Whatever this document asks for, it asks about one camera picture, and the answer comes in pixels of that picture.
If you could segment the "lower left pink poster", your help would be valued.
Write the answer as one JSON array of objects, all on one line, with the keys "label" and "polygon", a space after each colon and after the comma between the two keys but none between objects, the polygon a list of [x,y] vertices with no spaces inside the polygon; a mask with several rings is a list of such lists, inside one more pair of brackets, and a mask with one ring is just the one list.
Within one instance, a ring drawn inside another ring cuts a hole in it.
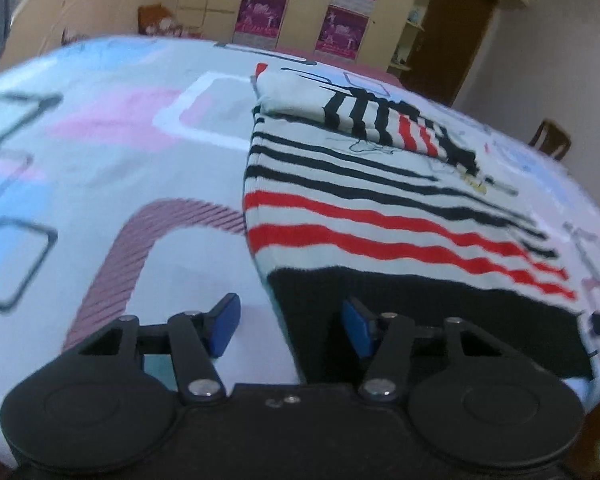
[{"label": "lower left pink poster", "polygon": [[236,32],[259,37],[278,35],[287,0],[242,0],[238,11]]}]

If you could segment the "dark brown wooden door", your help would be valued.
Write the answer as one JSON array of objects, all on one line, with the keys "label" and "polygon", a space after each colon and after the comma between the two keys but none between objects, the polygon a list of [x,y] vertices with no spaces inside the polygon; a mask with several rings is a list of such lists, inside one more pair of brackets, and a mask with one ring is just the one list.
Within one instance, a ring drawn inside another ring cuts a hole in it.
[{"label": "dark brown wooden door", "polygon": [[450,106],[464,84],[498,0],[432,0],[400,77],[407,90]]}]

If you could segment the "patterned light blue bedspread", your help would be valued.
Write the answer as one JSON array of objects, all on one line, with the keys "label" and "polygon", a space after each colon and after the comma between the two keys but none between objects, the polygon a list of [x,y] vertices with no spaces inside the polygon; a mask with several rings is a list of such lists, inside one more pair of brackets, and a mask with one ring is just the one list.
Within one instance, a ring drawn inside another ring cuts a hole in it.
[{"label": "patterned light blue bedspread", "polygon": [[[18,382],[115,318],[160,324],[229,292],[242,319],[219,359],[224,382],[308,382],[246,234],[260,64],[409,102],[475,152],[566,258],[594,375],[562,380],[587,408],[600,404],[600,211],[556,162],[418,94],[306,58],[109,37],[0,74],[0,408]],[[13,460],[0,429],[0,461]]]}]

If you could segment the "striped knit child sweater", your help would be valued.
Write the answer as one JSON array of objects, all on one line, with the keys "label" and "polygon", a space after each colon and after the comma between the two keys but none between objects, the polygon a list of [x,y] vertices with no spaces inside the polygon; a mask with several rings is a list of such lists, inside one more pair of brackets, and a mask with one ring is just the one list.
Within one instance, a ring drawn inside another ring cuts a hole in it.
[{"label": "striped knit child sweater", "polygon": [[246,234],[308,382],[357,382],[347,299],[464,318],[562,379],[592,378],[576,281],[524,202],[409,102],[260,64]]}]

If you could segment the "cream round headboard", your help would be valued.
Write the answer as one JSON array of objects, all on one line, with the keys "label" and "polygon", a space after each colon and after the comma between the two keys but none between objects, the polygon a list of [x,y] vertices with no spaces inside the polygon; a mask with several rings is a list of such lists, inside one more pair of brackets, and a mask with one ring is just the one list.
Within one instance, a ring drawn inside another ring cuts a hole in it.
[{"label": "cream round headboard", "polygon": [[137,11],[160,3],[174,10],[178,0],[21,0],[0,59],[0,73],[80,37],[134,35]]}]

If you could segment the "dark wooden chair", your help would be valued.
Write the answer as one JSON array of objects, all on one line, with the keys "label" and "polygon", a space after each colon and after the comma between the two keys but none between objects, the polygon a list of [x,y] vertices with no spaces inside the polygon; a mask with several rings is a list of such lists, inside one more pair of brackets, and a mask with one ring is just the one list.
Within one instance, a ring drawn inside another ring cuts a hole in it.
[{"label": "dark wooden chair", "polygon": [[571,148],[570,135],[556,122],[544,119],[529,145],[544,155],[561,162]]}]

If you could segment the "lower right pink poster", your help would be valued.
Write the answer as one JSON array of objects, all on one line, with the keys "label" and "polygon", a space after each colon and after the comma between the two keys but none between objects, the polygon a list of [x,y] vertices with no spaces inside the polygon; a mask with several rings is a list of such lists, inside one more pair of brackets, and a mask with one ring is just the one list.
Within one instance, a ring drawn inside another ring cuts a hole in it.
[{"label": "lower right pink poster", "polygon": [[329,6],[315,50],[354,60],[362,44],[367,22],[367,16]]}]

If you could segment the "cream wardrobe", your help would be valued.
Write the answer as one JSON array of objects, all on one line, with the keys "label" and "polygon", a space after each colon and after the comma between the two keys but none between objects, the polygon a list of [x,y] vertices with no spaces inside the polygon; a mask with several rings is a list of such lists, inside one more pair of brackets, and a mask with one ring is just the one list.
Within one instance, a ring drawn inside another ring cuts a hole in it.
[{"label": "cream wardrobe", "polygon": [[329,6],[368,17],[358,55],[352,62],[386,70],[403,32],[414,0],[287,0],[278,35],[259,37],[236,32],[242,0],[178,0],[175,15],[197,27],[207,39],[230,41],[258,48],[286,47],[315,50]]}]

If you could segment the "orange plush toy pillow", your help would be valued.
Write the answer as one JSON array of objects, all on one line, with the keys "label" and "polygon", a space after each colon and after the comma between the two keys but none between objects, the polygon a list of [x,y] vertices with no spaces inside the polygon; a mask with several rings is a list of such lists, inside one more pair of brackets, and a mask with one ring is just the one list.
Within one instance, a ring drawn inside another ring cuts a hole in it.
[{"label": "orange plush toy pillow", "polygon": [[137,10],[138,33],[143,36],[178,37],[187,36],[185,27],[172,12],[162,4],[140,6]]}]

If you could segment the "corner shelf unit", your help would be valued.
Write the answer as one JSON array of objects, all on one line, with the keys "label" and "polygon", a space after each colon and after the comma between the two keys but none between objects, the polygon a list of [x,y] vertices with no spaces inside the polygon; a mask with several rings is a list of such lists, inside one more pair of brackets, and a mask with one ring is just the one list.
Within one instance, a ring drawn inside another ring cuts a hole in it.
[{"label": "corner shelf unit", "polygon": [[409,72],[408,59],[414,49],[416,40],[424,32],[424,17],[431,0],[414,0],[401,37],[394,49],[388,73],[397,77]]}]

